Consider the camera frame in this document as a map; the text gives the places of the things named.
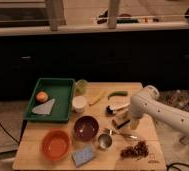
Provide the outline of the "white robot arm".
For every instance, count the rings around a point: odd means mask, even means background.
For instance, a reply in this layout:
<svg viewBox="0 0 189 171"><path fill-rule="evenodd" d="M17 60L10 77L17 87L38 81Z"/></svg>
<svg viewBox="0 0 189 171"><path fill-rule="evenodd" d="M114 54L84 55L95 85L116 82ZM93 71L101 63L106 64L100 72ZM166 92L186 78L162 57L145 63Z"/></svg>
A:
<svg viewBox="0 0 189 171"><path fill-rule="evenodd" d="M164 122L172 128L189 136L189 112L167 106L158 101L160 93L152 85L145 86L130 97L131 117L141 119L144 114Z"/></svg>

